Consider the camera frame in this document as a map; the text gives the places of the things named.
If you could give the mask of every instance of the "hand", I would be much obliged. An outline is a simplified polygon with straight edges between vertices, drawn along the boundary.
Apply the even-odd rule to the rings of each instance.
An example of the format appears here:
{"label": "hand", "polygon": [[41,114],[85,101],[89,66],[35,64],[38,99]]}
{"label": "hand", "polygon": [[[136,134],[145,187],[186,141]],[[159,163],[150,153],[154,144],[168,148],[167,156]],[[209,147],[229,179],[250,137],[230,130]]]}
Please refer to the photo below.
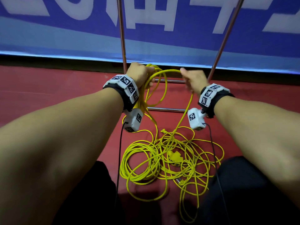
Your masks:
{"label": "hand", "polygon": [[[130,76],[136,83],[137,87],[140,88],[146,82],[148,77],[152,73],[154,73],[154,71],[154,67],[148,67],[140,63],[133,62],[131,63],[126,74]],[[149,83],[148,87],[151,87],[153,85],[154,80],[155,79],[153,79],[152,82]]]}
{"label": "hand", "polygon": [[187,71],[185,68],[180,69],[185,87],[191,92],[196,93],[199,97],[204,87],[209,86],[207,78],[202,70]]}

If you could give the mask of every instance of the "person's leg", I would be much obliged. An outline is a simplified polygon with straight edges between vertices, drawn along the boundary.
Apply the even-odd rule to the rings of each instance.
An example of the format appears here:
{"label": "person's leg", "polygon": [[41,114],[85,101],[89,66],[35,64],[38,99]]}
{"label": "person's leg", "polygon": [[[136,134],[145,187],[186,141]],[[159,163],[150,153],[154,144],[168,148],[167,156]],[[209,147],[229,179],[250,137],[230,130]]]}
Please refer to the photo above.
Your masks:
{"label": "person's leg", "polygon": [[[244,157],[228,159],[218,174],[232,225],[287,224],[300,216],[298,208]],[[198,210],[196,224],[228,224],[216,176]]]}
{"label": "person's leg", "polygon": [[116,186],[105,164],[96,161],[64,201],[53,224],[124,224],[119,199],[114,209],[115,194]]}

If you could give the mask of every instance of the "yellow extension cord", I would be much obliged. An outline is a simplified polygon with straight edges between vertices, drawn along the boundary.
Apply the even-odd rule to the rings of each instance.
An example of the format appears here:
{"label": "yellow extension cord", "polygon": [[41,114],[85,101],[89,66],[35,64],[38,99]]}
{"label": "yellow extension cord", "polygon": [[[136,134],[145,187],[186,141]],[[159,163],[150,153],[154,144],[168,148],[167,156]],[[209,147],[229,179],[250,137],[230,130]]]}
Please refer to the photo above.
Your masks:
{"label": "yellow extension cord", "polygon": [[[160,139],[157,139],[157,136],[158,136],[157,124],[156,124],[155,119],[149,113],[147,107],[154,107],[154,106],[158,105],[164,99],[164,97],[167,93],[166,72],[179,72],[180,73],[180,71],[179,70],[162,70],[158,66],[152,65],[152,64],[148,64],[147,66],[153,66],[155,68],[155,73],[153,75],[151,75],[149,77],[149,79],[147,80],[147,82],[141,87],[139,101],[135,105],[135,108],[140,108],[142,110],[142,112],[146,112],[145,115],[147,117],[149,117],[155,125],[156,135],[154,137],[152,132],[150,132],[149,130],[137,131],[137,133],[143,132],[143,131],[149,132],[152,136],[152,141],[150,142],[147,140],[139,140],[139,141],[133,142],[132,144],[130,144],[128,146],[128,148],[126,149],[126,151],[123,155],[123,158],[122,158],[122,162],[121,162],[121,166],[120,166],[120,175],[121,175],[121,177],[123,177],[127,180],[126,187],[127,187],[128,192],[130,193],[130,195],[137,200],[145,201],[145,202],[155,201],[155,200],[159,200],[159,199],[163,198],[167,193],[168,180],[173,180],[175,182],[175,184],[181,189],[180,199],[179,199],[180,216],[182,217],[182,219],[185,222],[193,223],[196,219],[196,216],[195,216],[195,218],[192,218],[187,213],[185,206],[184,206],[185,194],[188,193],[188,194],[191,194],[191,195],[197,197],[197,208],[198,208],[199,207],[199,196],[203,195],[205,193],[206,189],[208,189],[207,188],[208,179],[213,177],[212,175],[209,175],[209,170],[210,170],[211,166],[215,167],[215,164],[214,164],[215,162],[210,161],[208,158],[208,154],[213,155],[213,153],[203,151],[202,148],[200,148],[194,141],[205,141],[205,142],[211,142],[211,141],[195,139],[194,138],[195,132],[191,128],[186,127],[186,126],[180,126],[183,118],[185,117],[185,115],[189,109],[189,106],[193,99],[193,94],[191,95],[190,101],[189,101],[189,103],[186,107],[186,110],[185,110],[182,118],[180,119],[177,127],[173,130],[173,132],[167,132],[165,129],[161,130],[161,132],[163,133],[163,136]],[[150,95],[149,95],[149,89],[148,89],[146,98],[144,101],[144,92],[147,88],[147,85],[156,76],[159,76],[159,81]],[[147,101],[152,96],[153,92],[157,89],[162,76],[166,80],[165,81],[165,85],[166,85],[165,92],[163,94],[163,97],[160,99],[160,101],[157,104],[148,105]],[[177,130],[179,128],[190,129],[193,132],[192,139],[188,140],[182,134],[177,132]],[[175,134],[182,136],[184,138],[184,140],[180,141],[180,140],[176,139],[174,137]],[[220,149],[223,152],[223,155],[220,159],[218,159],[216,157],[217,163],[221,164],[220,161],[224,157],[224,150],[217,143],[213,142],[213,144],[220,147]],[[170,156],[168,155],[167,152],[170,150],[174,150],[175,148],[177,150],[179,149],[184,152],[183,161],[178,162],[178,161],[170,160]],[[133,154],[139,153],[139,152],[145,153],[145,155],[147,156],[148,159],[145,160],[144,162],[142,162],[140,165],[138,165],[134,169],[131,169],[128,164],[128,161]],[[135,171],[145,163],[148,163],[148,167],[146,168],[146,170],[144,170],[141,174],[136,174]],[[196,171],[196,166],[202,165],[202,164],[206,167],[206,172],[204,174],[201,174]],[[172,171],[170,168],[170,165],[179,166],[181,171],[179,171],[179,172]],[[165,180],[166,184],[165,184],[164,192],[160,196],[158,196],[154,199],[146,200],[146,199],[139,198],[139,197],[135,196],[129,190],[129,186],[128,186],[129,181],[131,181],[137,185],[147,185],[147,184],[155,181],[156,178]],[[192,192],[189,192],[186,190],[187,186],[190,184],[195,185],[196,193],[192,193]],[[198,186],[203,187],[203,190],[201,193],[199,193]],[[185,212],[186,216],[189,218],[189,221],[187,221],[183,217],[182,208],[183,208],[183,211]]]}

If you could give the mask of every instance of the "metal bar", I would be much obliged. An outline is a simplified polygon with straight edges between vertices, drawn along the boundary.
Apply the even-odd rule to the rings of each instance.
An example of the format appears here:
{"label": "metal bar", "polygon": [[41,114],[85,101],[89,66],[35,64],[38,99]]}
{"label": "metal bar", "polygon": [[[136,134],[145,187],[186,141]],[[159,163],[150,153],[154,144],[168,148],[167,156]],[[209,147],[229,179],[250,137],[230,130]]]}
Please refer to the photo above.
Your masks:
{"label": "metal bar", "polygon": [[163,108],[163,107],[147,107],[150,111],[166,111],[175,113],[184,113],[185,109]]}
{"label": "metal bar", "polygon": [[210,73],[209,73],[209,75],[208,75],[208,78],[207,78],[208,82],[212,79],[212,75],[214,74],[214,71],[215,71],[215,69],[216,69],[216,67],[217,67],[217,64],[218,64],[219,60],[220,60],[221,54],[222,54],[223,49],[224,49],[224,47],[225,47],[225,45],[226,45],[227,39],[228,39],[228,37],[229,37],[229,35],[230,35],[231,29],[232,29],[232,27],[233,27],[233,25],[234,25],[234,22],[235,22],[235,20],[236,20],[236,18],[237,18],[237,16],[238,16],[238,12],[240,11],[240,9],[241,9],[241,7],[242,7],[242,5],[243,5],[243,2],[244,2],[244,0],[238,0],[238,3],[237,3],[237,5],[236,5],[236,7],[235,7],[233,16],[232,16],[232,18],[231,18],[231,20],[230,20],[228,29],[227,29],[227,31],[226,31],[225,37],[224,37],[224,39],[223,39],[223,42],[222,42],[221,47],[220,47],[220,49],[219,49],[219,52],[218,52],[218,54],[217,54],[217,56],[216,56],[215,62],[214,62],[214,64],[213,64],[213,66],[212,66],[212,70],[210,71]]}
{"label": "metal bar", "polygon": [[123,71],[124,71],[124,74],[126,74],[127,73],[127,62],[126,62],[124,24],[123,24],[123,14],[122,14],[122,0],[117,0],[117,3],[118,3],[118,13],[119,13],[120,38],[121,38],[121,46],[122,46]]}
{"label": "metal bar", "polygon": [[[162,83],[165,83],[166,80],[165,79],[161,79],[160,80]],[[178,84],[184,84],[185,82],[183,80],[169,80],[167,79],[168,83],[178,83]]]}

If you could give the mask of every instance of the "person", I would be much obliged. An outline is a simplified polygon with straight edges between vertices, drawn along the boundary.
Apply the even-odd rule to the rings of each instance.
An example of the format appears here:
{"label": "person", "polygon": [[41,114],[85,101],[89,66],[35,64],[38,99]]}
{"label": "person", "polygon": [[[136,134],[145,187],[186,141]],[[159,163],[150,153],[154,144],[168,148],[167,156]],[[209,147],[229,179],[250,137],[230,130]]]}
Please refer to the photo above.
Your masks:
{"label": "person", "polygon": [[[153,72],[152,67],[132,63],[127,75],[140,87]],[[181,73],[186,87],[198,96],[209,85],[203,71],[182,68]],[[99,223],[107,224],[106,216],[118,217],[113,212],[115,185],[105,165],[96,160],[122,110],[120,94],[105,88],[0,128],[0,223],[88,224],[96,214]],[[218,170],[229,221],[214,178],[197,223],[297,218],[300,115],[230,96],[216,103],[214,113],[244,157],[229,159]]]}

